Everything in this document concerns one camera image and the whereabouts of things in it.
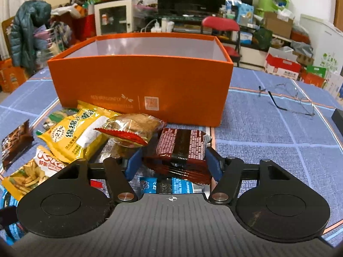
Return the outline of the blue snack packet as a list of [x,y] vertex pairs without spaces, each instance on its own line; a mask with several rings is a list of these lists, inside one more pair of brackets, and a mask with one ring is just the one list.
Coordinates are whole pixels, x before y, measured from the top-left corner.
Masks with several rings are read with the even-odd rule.
[[204,186],[179,178],[140,177],[141,194],[197,194]]

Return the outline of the shrimp chips snack bag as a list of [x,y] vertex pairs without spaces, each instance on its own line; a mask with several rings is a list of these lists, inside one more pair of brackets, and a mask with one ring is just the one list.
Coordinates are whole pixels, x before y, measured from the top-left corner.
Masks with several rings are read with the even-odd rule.
[[2,181],[3,187],[20,201],[27,193],[62,170],[60,162],[43,146],[38,146],[33,159]]

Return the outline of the orange carton on floor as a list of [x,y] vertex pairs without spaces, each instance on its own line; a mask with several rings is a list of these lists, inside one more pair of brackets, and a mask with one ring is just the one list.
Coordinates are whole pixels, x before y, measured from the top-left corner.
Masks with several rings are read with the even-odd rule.
[[29,79],[25,69],[14,67],[12,60],[1,61],[1,88],[6,93],[12,93]]

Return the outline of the yellow snack bag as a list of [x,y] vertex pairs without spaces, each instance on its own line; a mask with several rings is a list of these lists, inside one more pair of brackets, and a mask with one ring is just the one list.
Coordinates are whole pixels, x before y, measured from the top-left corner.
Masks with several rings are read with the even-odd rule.
[[51,153],[63,163],[83,158],[90,160],[108,137],[98,131],[108,119],[119,113],[78,101],[78,112],[63,118],[54,127],[39,135]]

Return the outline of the red folding chair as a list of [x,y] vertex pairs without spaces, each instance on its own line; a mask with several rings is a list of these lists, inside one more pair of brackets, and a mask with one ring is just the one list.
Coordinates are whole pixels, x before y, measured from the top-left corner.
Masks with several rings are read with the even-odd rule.
[[239,67],[241,60],[241,30],[239,24],[233,19],[208,16],[202,20],[201,33],[203,32],[204,27],[212,29],[216,33],[218,39],[225,39],[229,35],[232,36],[233,33],[235,33],[237,38],[232,41],[235,44],[235,47],[224,46],[224,48],[231,60]]

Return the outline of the dark green puffer jacket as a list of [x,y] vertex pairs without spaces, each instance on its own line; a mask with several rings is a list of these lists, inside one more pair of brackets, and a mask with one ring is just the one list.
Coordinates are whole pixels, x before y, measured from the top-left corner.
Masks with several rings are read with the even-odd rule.
[[23,67],[29,76],[35,71],[34,30],[48,24],[51,9],[45,1],[29,0],[19,7],[12,21],[9,37],[12,64]]

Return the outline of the red white gift carton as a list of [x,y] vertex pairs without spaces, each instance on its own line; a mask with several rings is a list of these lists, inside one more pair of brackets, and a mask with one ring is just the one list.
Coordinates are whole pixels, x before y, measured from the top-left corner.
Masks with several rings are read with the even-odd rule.
[[265,59],[265,72],[289,79],[297,80],[301,65],[296,61],[297,56],[291,52],[269,48]]

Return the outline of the brown cardboard box right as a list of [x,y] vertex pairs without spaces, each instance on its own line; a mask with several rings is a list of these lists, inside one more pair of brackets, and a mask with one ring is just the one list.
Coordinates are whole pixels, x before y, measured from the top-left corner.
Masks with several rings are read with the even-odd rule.
[[275,12],[265,12],[263,16],[263,26],[272,31],[273,34],[289,39],[291,36],[293,20],[287,21],[278,18]]

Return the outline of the brown glossy snack packet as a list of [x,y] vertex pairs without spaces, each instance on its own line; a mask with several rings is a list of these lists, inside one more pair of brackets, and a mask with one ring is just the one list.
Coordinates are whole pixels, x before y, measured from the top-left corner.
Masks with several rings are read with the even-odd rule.
[[2,140],[2,167],[7,171],[19,156],[33,143],[30,120],[26,120]]

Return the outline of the orange cardboard box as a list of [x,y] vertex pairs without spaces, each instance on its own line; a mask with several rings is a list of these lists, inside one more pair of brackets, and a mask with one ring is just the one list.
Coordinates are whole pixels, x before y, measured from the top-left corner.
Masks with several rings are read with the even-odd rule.
[[217,127],[234,64],[214,36],[123,33],[78,43],[48,67],[64,107],[83,101],[171,124]]

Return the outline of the white chest freezer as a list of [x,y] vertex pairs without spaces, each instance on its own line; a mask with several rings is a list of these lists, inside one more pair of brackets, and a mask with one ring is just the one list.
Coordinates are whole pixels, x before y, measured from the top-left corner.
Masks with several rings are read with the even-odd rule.
[[340,74],[342,70],[342,31],[326,20],[304,14],[301,14],[299,23],[308,32],[313,48],[313,65]]

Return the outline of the white glass door cabinet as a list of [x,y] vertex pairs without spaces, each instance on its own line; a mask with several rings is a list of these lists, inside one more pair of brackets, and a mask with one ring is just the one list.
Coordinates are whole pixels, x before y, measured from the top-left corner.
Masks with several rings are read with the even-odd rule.
[[132,33],[135,0],[116,0],[94,6],[96,35]]

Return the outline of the dark red snack packet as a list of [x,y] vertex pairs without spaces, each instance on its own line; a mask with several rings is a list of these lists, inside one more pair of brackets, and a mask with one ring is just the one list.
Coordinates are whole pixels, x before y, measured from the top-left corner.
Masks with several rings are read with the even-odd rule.
[[211,141],[200,130],[164,128],[156,146],[144,153],[143,163],[163,176],[210,184],[205,152]]

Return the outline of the black glasses case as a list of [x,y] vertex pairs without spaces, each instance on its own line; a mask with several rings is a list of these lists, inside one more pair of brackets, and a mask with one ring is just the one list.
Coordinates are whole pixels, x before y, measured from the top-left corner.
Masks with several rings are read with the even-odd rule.
[[343,135],[343,111],[340,109],[335,109],[331,116],[332,121],[338,128],[341,135]]

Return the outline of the clear brown cake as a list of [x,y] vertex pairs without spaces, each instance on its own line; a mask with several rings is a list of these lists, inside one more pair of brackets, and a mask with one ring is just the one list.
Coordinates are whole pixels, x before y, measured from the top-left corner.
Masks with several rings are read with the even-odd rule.
[[148,114],[120,114],[94,128],[122,147],[139,148],[149,144],[153,135],[160,132],[166,122]]

